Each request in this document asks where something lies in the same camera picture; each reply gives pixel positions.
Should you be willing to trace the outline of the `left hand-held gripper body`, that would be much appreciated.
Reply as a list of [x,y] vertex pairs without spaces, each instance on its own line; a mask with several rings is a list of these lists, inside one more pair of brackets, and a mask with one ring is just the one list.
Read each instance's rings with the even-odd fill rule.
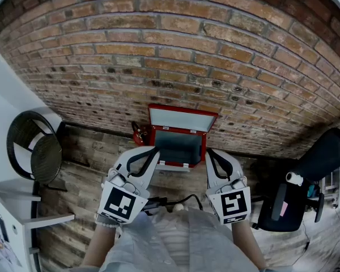
[[119,224],[130,224],[148,203],[149,172],[140,177],[108,172],[97,213]]

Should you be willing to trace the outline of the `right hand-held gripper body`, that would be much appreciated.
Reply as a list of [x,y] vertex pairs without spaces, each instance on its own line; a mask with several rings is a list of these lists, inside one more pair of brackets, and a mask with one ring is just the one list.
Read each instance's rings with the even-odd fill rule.
[[250,215],[250,187],[245,176],[209,188],[206,195],[222,225],[241,222]]

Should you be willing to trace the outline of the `red fire extinguisher box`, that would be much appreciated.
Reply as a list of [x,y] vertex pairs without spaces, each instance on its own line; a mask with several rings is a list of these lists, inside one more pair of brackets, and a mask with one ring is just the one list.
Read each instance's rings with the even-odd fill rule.
[[150,145],[160,151],[156,168],[164,171],[189,172],[205,160],[204,131],[152,126]]

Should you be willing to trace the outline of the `person's right forearm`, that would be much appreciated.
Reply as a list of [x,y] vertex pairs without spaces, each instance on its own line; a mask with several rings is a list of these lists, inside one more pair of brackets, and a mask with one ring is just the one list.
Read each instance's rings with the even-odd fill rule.
[[258,269],[267,268],[264,255],[253,235],[248,220],[232,223],[234,244],[257,266]]

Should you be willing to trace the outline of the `person's left forearm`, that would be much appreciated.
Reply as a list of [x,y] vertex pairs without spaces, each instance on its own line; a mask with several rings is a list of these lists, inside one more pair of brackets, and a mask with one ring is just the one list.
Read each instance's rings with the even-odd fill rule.
[[116,229],[98,224],[81,266],[101,267],[114,246]]

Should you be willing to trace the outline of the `red fire extinguisher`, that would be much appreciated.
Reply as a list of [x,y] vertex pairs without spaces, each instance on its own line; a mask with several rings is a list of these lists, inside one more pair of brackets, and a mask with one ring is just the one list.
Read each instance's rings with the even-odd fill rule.
[[151,126],[138,125],[135,121],[131,122],[133,129],[133,140],[138,146],[148,146],[151,139]]

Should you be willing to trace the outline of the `light grey shirt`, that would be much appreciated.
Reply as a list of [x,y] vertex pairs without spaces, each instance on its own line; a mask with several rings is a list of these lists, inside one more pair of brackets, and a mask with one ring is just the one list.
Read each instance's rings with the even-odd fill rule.
[[294,272],[290,266],[258,269],[234,244],[232,227],[193,208],[168,212],[160,207],[127,225],[98,215],[98,224],[116,229],[104,263],[66,272]]

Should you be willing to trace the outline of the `black wicker chair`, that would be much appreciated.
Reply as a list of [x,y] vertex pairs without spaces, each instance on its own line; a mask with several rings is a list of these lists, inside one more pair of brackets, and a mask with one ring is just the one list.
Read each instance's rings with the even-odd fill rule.
[[[28,172],[20,166],[15,155],[15,146],[31,153]],[[56,191],[67,192],[65,184],[53,186],[62,165],[62,146],[50,122],[32,110],[19,113],[12,121],[6,138],[8,160],[21,177],[38,182]]]

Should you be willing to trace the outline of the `black office chair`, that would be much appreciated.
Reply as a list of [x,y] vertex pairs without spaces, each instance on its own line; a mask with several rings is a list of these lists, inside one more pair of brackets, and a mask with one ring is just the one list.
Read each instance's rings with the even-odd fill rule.
[[[258,221],[252,223],[255,230],[270,232],[297,231],[303,220],[305,209],[311,207],[316,212],[314,221],[322,216],[325,196],[323,192],[317,199],[308,197],[311,186],[340,167],[340,129],[331,128],[313,144],[298,160],[280,161],[273,167],[254,162],[250,168],[256,174],[258,196],[252,202],[262,202]],[[286,181],[286,174],[294,172],[303,177],[302,186]],[[280,216],[283,201],[288,203],[284,216]]]

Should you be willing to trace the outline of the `white desk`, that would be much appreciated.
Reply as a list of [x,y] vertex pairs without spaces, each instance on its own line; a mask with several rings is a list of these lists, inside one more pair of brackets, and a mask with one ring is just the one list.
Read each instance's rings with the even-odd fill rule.
[[0,182],[0,215],[6,226],[9,244],[19,259],[23,272],[37,272],[34,258],[38,254],[39,248],[32,245],[31,231],[74,220],[75,215],[69,213],[41,218],[21,218],[16,209],[8,205],[5,200],[13,199],[31,205],[40,202],[41,197],[5,187],[6,184],[14,182],[15,180]]

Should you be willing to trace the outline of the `black marker pen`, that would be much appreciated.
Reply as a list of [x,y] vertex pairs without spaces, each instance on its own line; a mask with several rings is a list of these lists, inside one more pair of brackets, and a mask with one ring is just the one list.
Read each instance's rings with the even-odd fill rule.
[[4,241],[9,243],[10,241],[7,235],[6,226],[1,215],[0,215],[0,229],[2,231]]

